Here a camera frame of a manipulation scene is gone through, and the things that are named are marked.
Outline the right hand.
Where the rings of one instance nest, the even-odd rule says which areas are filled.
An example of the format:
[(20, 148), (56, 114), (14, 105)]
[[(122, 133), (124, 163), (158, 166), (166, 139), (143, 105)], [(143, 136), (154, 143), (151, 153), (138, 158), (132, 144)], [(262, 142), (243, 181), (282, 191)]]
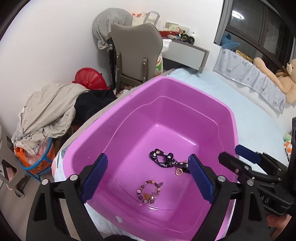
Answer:
[(275, 240), (282, 233), (290, 219), (291, 216), (289, 214), (285, 214), (281, 217), (277, 217), (272, 214), (267, 216), (268, 226), (275, 228), (273, 233), (270, 235), (270, 240)]

